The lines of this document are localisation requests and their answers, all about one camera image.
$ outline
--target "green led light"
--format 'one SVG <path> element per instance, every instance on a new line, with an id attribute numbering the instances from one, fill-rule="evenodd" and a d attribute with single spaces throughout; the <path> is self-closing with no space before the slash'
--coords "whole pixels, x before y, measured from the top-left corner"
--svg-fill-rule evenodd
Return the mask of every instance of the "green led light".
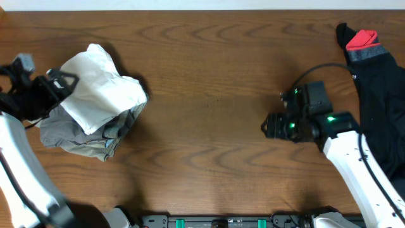
<path id="1" fill-rule="evenodd" d="M 328 119 L 329 122 L 336 120 L 335 117 L 328 117 L 327 119 Z"/>

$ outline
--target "gray cloth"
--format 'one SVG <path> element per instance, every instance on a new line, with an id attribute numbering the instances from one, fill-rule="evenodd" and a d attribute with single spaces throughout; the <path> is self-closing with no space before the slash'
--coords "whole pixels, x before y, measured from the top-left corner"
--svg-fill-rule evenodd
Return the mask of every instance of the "gray cloth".
<path id="1" fill-rule="evenodd" d="M 67 152 L 105 161 L 114 156 L 116 147 L 145 104 L 124 111 L 90 135 L 84 133 L 62 106 L 58 106 L 50 112 L 49 118 L 41 121 L 40 139 L 46 147 L 59 146 Z"/>
<path id="2" fill-rule="evenodd" d="M 350 61 L 361 61 L 374 56 L 388 53 L 387 50 L 381 45 L 368 47 L 360 50 L 353 50 L 347 52 L 350 58 Z"/>

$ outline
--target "wire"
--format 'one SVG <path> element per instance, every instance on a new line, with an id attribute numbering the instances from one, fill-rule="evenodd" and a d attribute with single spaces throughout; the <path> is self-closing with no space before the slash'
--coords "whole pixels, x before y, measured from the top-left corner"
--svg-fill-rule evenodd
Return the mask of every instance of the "wire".
<path id="1" fill-rule="evenodd" d="M 348 70 L 350 73 L 356 73 L 356 71 L 353 68 L 351 68 L 351 67 L 349 67 L 347 65 L 341 64 L 341 63 L 324 63 L 324 64 L 321 64 L 321 65 L 318 65 L 318 66 L 314 66 L 313 68 L 310 68 L 309 70 L 304 72 L 301 76 L 299 76 L 298 79 L 293 83 L 291 91 L 298 85 L 298 83 L 299 83 L 299 81 L 301 81 L 301 79 L 303 79 L 305 76 L 307 76 L 312 71 L 317 70 L 319 68 L 323 68 L 323 67 L 341 67 L 341 68 L 344 68 L 344 69 Z M 370 173 L 371 178 L 373 178 L 375 184 L 378 186 L 381 193 L 384 195 L 385 199 L 389 202 L 392 209 L 394 209 L 395 213 L 398 215 L 400 220 L 405 225 L 405 218 L 404 218 L 404 215 L 402 214 L 401 210 L 397 207 L 397 205 L 392 201 L 390 196 L 384 190 L 384 188 L 382 187 L 380 181 L 378 181 L 378 179 L 375 177 L 375 174 L 373 173 L 373 171 L 371 170 L 370 165 L 368 164 L 367 156 L 365 155 L 365 153 L 363 151 L 363 147 L 361 145 L 362 136 L 363 136 L 363 133 L 360 131 L 359 137 L 358 137 L 358 146 L 359 146 L 361 158 L 362 158 L 364 164 L 366 165 L 367 171 Z"/>
<path id="2" fill-rule="evenodd" d="M 291 91 L 293 90 L 293 88 L 295 88 L 298 85 L 298 83 L 299 83 L 299 81 L 301 81 L 301 79 L 303 79 L 305 76 L 307 76 L 312 71 L 317 70 L 319 68 L 323 68 L 323 67 L 341 67 L 341 68 L 344 68 L 344 69 L 350 71 L 351 73 L 354 72 L 353 68 L 351 68 L 345 64 L 341 64 L 341 63 L 324 63 L 321 65 L 317 65 L 317 66 L 314 66 L 313 68 L 305 71 L 301 76 L 299 76 L 298 79 L 292 84 Z"/>
<path id="3" fill-rule="evenodd" d="M 273 221 L 273 217 L 274 217 L 274 215 L 276 215 L 276 214 L 279 214 L 279 215 L 286 215 L 286 216 L 290 217 L 291 222 L 292 222 L 296 227 L 299 227 L 298 223 L 297 223 L 296 221 L 294 221 L 294 219 L 291 217 L 290 214 L 288 214 L 288 213 L 285 212 L 285 211 L 277 211 L 277 212 L 272 213 L 272 215 L 270 216 L 270 222 L 272 222 L 273 225 L 274 225 L 276 228 L 279 228 L 279 226 L 276 225 L 276 224 L 274 224 L 274 221 Z"/>
<path id="4" fill-rule="evenodd" d="M 35 123 L 32 123 L 32 124 L 30 124 L 30 125 L 28 125 L 28 126 L 24 127 L 24 128 L 25 128 L 25 130 L 28 130 L 28 129 L 30 129 L 30 128 L 32 128 L 32 127 L 34 127 L 35 125 L 37 125 L 37 123 L 39 123 L 39 122 L 43 121 L 43 119 L 45 119 L 45 118 L 41 118 L 41 119 L 39 119 L 38 121 L 36 121 Z"/>
<path id="5" fill-rule="evenodd" d="M 358 137 L 358 144 L 359 144 L 359 151 L 360 151 L 360 155 L 361 158 L 364 162 L 364 164 L 366 165 L 366 168 L 368 170 L 368 172 L 371 175 L 371 178 L 373 178 L 375 184 L 378 186 L 378 188 L 380 189 L 381 193 L 384 195 L 385 199 L 387 199 L 387 201 L 389 202 L 390 206 L 392 207 L 392 209 L 394 209 L 394 212 L 398 215 L 398 217 L 400 218 L 400 220 L 403 222 L 403 224 L 405 224 L 405 218 L 404 215 L 402 214 L 401 210 L 397 207 L 397 205 L 392 201 L 392 199 L 390 198 L 390 196 L 388 195 L 388 193 L 385 191 L 385 189 L 382 187 L 380 181 L 378 181 L 377 177 L 375 176 L 375 174 L 373 173 L 373 171 L 371 170 L 370 165 L 368 164 L 367 161 L 367 156 L 365 155 L 365 152 L 363 151 L 363 146 L 362 146 L 362 138 L 363 133 L 360 132 L 359 133 L 359 137 Z"/>

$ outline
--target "green connector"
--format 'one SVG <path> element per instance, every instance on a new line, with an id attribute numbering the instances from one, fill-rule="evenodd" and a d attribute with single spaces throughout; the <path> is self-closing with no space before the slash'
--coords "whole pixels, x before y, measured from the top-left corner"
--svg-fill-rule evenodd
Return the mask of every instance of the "green connector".
<path id="1" fill-rule="evenodd" d="M 176 220 L 176 228 L 184 228 L 184 219 Z"/>
<path id="2" fill-rule="evenodd" d="M 259 219 L 258 220 L 258 228 L 266 228 L 266 220 L 265 219 Z"/>

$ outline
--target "wooden table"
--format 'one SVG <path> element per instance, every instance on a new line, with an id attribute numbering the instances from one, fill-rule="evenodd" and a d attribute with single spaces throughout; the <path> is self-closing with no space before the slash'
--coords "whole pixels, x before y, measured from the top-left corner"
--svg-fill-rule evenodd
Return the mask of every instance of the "wooden table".
<path id="1" fill-rule="evenodd" d="M 331 205 L 358 213 L 333 165 L 312 143 L 266 139 L 259 126 L 282 111 L 280 92 L 320 63 L 344 63 L 335 27 L 373 29 L 405 61 L 403 11 L 109 11 L 7 13 L 0 63 L 32 53 L 37 74 L 101 44 L 121 72 L 141 75 L 150 100 L 114 158 L 101 162 L 31 146 L 71 200 L 106 211 L 125 205 L 183 214 L 270 214 Z M 323 80 L 335 110 L 358 119 L 351 76 Z M 1 200 L 0 227 L 10 227 Z"/>

